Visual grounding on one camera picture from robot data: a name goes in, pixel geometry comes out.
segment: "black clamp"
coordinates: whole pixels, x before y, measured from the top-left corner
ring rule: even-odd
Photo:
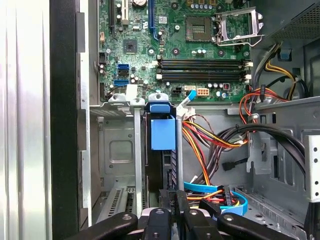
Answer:
[[[260,100],[262,103],[265,100],[265,94],[266,94],[266,85],[263,84],[263,85],[261,85],[261,89],[260,89]]]

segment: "capacitor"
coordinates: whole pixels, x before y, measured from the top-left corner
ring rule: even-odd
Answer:
[[[121,23],[121,15],[116,16],[116,23],[120,24]]]
[[[133,0],[132,1],[132,6],[134,6],[135,8],[143,8],[146,5],[147,5],[147,0]]]
[[[116,5],[116,11],[117,11],[117,13],[121,13],[121,4],[120,3],[118,3]]]
[[[160,39],[162,37],[162,31],[158,32],[157,38]]]

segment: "blue pcie slot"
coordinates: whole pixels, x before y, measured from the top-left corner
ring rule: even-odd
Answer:
[[[155,27],[155,0],[148,0],[148,25],[153,38],[159,41]]]
[[[113,85],[115,85],[116,87],[122,87],[128,84],[129,84],[129,80],[125,80],[125,79],[118,79],[113,81]]]
[[[129,70],[130,66],[129,64],[119,63],[118,64],[118,70]]]

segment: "orange wire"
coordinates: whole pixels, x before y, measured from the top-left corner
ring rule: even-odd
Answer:
[[[205,168],[205,166],[204,166],[204,163],[201,161],[200,153],[197,151],[197,149],[196,149],[196,147],[195,147],[195,143],[194,143],[192,137],[190,136],[190,133],[189,133],[187,130],[185,130],[184,128],[182,128],[182,130],[183,130],[185,136],[187,137],[187,139],[189,140],[190,145],[191,145],[191,147],[192,147],[192,149],[193,149],[193,151],[194,151],[194,153],[195,153],[195,155],[196,155],[196,157],[197,157],[197,159],[198,159],[198,161],[199,161],[199,163],[200,163],[200,165],[201,165],[201,168],[202,168],[202,171],[203,171],[203,175],[204,175],[205,183],[206,183],[207,185],[210,185],[210,180],[209,180],[208,173],[207,173],[207,171],[206,171],[206,168]]]

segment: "yellow wire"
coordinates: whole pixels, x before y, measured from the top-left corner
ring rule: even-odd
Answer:
[[[187,130],[182,128],[182,131],[183,131],[184,135],[188,138],[190,144],[193,146],[193,151],[195,153],[195,156],[198,158],[199,162],[201,163],[202,162],[201,155],[200,155],[199,150],[197,149],[197,146],[196,146],[194,140],[192,139],[192,137],[190,136],[190,134],[189,134],[189,132]],[[210,185],[209,177],[204,171],[203,171],[203,176],[204,176],[205,184]]]
[[[206,196],[201,196],[201,197],[187,197],[186,199],[188,199],[188,200],[207,199],[207,198],[210,198],[210,197],[212,197],[212,196],[214,196],[214,195],[217,195],[217,194],[219,194],[219,193],[222,193],[222,192],[223,192],[223,190],[218,190],[218,191],[215,191],[215,192],[213,192],[213,193],[210,193],[209,195],[206,195]]]
[[[291,96],[290,100],[292,100],[293,90],[294,90],[295,85],[296,85],[296,80],[292,76],[292,74],[290,72],[288,72],[287,70],[281,68],[281,67],[271,65],[270,61],[265,65],[265,69],[267,69],[268,71],[284,74],[284,75],[288,76],[293,81],[293,85],[291,86],[290,92],[289,92],[289,96]]]
[[[205,132],[205,133],[207,133],[208,135],[210,135],[210,137],[212,137],[212,138],[214,138],[214,139],[218,140],[219,142],[221,142],[221,143],[223,143],[223,144],[225,144],[225,145],[228,145],[228,146],[231,146],[231,147],[235,147],[235,148],[237,148],[237,147],[241,147],[241,146],[242,146],[241,144],[232,144],[232,143],[226,142],[226,141],[224,141],[224,140],[222,140],[222,139],[220,139],[220,138],[216,137],[216,136],[215,136],[215,135],[213,135],[211,132],[209,132],[209,131],[205,130],[203,127],[201,127],[200,125],[198,125],[198,124],[196,124],[196,123],[194,123],[194,122],[191,122],[191,121],[184,121],[184,123],[187,123],[187,124],[191,124],[191,125],[196,126],[197,128],[201,129],[203,132]]]

